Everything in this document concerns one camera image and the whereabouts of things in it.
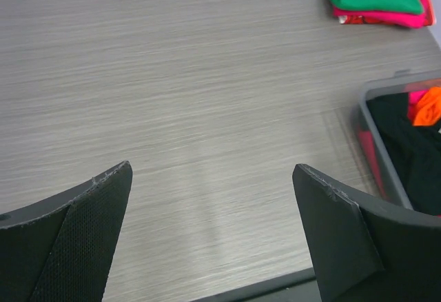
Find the black t shirt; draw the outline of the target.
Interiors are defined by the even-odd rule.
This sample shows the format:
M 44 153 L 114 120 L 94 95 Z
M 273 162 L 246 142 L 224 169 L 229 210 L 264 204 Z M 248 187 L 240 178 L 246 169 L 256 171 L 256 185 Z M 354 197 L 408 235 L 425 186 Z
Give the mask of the black t shirt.
M 440 120 L 413 125 L 415 104 L 427 91 L 387 94 L 367 106 L 413 208 L 440 216 Z

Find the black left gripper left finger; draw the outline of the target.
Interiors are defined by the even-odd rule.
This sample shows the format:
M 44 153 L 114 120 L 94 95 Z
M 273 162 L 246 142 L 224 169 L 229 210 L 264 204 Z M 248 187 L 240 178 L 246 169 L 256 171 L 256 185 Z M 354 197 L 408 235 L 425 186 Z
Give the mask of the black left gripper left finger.
M 1 214 L 1 300 L 101 301 L 132 177 L 130 162 L 123 161 Z

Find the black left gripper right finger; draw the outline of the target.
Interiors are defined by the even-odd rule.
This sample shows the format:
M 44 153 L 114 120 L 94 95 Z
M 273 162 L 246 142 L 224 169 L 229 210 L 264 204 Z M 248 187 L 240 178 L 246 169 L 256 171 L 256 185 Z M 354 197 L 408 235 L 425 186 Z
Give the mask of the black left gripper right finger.
M 323 301 L 440 300 L 440 218 L 306 164 L 292 180 Z

